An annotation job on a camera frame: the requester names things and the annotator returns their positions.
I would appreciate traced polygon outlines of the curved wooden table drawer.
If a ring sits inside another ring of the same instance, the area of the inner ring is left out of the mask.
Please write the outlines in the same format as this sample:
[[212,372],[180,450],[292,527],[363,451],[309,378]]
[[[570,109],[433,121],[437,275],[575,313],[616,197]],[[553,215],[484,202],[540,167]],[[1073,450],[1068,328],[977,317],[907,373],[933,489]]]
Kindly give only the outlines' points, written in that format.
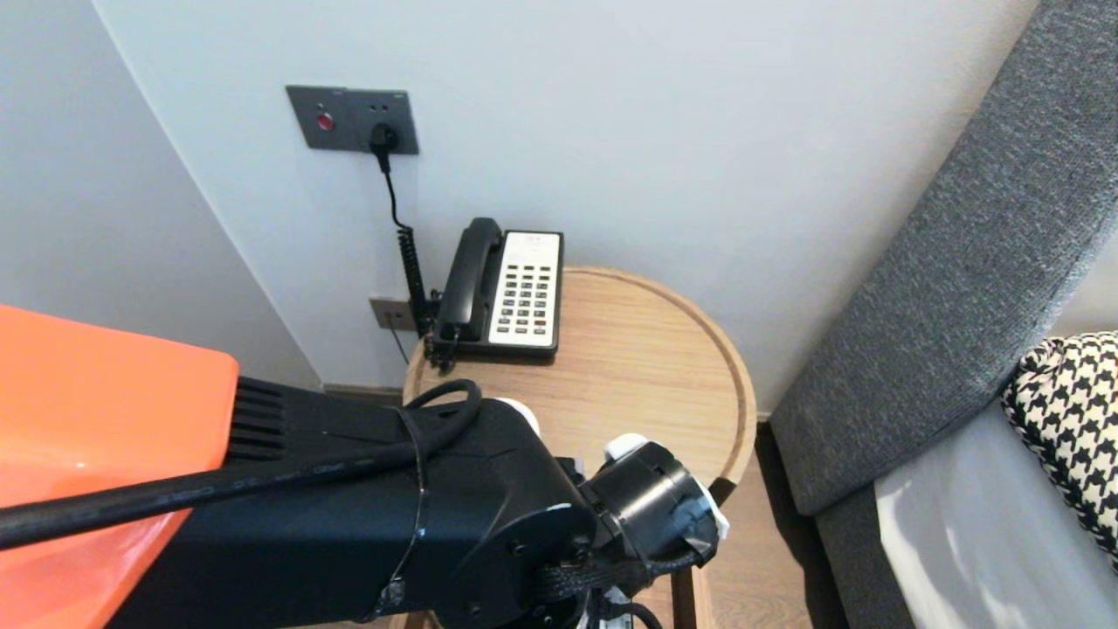
[[[662,629],[716,629],[714,606],[703,570],[691,568],[671,576],[659,576],[634,598],[659,619]],[[414,612],[379,619],[372,629],[443,629],[432,612]]]

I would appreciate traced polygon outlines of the white round puck lamp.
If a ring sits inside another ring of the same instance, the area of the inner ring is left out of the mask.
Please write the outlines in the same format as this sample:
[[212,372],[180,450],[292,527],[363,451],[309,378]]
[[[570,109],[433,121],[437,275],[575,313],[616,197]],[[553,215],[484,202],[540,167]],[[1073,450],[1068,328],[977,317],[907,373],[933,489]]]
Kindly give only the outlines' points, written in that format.
[[510,406],[511,409],[514,409],[517,413],[519,413],[520,417],[524,419],[524,422],[527,422],[528,426],[531,427],[532,431],[534,431],[536,433],[536,437],[539,438],[542,437],[542,427],[539,425],[538,418],[536,417],[534,411],[530,409],[530,407],[518,401],[518,399],[508,397],[498,397],[496,401]]

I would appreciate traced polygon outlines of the round wooden side table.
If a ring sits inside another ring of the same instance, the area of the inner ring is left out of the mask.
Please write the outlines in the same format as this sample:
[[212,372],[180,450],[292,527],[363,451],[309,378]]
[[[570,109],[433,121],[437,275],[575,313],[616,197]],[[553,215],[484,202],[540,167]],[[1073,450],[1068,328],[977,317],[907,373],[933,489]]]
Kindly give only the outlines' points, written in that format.
[[527,406],[548,449],[588,473],[612,439],[639,433],[724,504],[751,459],[757,403],[738,350],[693,302],[634,273],[567,267],[555,362],[459,359],[451,378]]

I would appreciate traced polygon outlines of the black and white desk telephone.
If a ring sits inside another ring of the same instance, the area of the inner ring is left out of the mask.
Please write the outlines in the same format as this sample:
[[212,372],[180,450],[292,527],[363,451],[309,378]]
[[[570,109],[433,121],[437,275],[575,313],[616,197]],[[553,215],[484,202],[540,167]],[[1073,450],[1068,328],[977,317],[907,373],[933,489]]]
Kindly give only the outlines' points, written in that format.
[[559,346],[563,234],[503,230],[487,259],[487,318],[479,340],[442,342],[430,333],[430,359],[448,370],[459,358],[550,362]]

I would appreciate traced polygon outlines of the black telephone handset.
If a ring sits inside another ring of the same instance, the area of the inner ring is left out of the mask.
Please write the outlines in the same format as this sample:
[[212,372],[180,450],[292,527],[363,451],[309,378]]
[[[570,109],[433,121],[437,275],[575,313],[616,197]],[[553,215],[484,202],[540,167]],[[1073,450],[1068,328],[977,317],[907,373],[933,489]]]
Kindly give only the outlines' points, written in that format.
[[487,260],[500,244],[492,218],[475,218],[459,235],[432,337],[442,342],[479,340],[487,318]]

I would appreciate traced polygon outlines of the white bed sheet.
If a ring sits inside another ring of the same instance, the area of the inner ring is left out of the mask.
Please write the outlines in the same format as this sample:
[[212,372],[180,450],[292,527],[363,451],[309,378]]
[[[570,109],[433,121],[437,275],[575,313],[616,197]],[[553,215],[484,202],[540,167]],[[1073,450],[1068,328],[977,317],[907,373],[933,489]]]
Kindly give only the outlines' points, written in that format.
[[1118,629],[1118,576],[1001,406],[873,490],[917,629]]

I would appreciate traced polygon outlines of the grey upholstered headboard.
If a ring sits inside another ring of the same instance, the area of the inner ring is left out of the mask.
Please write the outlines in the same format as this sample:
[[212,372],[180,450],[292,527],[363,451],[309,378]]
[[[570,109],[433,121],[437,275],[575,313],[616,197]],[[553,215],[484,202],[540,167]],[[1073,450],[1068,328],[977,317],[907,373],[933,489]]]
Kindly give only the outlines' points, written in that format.
[[1118,230],[1118,0],[1038,10],[771,417],[814,516],[998,394]]

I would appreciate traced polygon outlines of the houndstooth black white pillow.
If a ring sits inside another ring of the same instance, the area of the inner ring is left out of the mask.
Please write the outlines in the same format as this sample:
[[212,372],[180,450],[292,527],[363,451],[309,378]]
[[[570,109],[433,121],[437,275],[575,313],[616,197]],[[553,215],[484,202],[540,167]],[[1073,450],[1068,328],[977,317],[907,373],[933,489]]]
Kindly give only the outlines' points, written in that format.
[[1001,407],[1118,576],[1118,330],[1030,347]]

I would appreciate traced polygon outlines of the grey upholstered bed frame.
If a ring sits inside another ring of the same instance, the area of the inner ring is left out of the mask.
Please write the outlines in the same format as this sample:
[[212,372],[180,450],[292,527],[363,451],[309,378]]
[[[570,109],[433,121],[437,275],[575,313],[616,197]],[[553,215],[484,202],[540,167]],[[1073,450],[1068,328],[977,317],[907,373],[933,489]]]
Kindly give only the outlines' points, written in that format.
[[873,486],[814,520],[850,629],[917,629],[881,541]]

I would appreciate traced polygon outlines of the beige low wall socket plate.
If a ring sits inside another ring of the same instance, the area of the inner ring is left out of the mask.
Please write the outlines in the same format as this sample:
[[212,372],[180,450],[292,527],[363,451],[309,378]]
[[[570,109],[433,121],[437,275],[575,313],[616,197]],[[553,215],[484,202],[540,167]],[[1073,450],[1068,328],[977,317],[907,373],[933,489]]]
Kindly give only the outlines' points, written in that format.
[[380,328],[416,333],[417,323],[408,301],[371,297],[369,307],[375,314],[376,325]]

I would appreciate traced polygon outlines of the grey wall power socket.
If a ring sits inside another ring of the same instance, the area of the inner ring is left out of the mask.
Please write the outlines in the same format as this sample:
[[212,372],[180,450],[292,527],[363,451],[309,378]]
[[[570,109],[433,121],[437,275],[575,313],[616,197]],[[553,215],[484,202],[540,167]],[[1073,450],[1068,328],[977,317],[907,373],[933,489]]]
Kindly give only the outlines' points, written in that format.
[[392,154],[420,154],[411,101],[402,89],[348,89],[347,101],[356,132],[356,151],[370,154],[369,140],[376,124],[392,127],[398,136]]

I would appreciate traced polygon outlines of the grey wall switch panel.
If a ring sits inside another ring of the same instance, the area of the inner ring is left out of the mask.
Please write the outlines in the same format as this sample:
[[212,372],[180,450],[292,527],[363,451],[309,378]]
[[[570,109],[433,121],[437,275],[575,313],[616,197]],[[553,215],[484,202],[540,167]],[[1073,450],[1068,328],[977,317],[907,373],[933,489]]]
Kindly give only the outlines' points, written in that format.
[[307,147],[359,150],[345,88],[286,85],[285,92]]

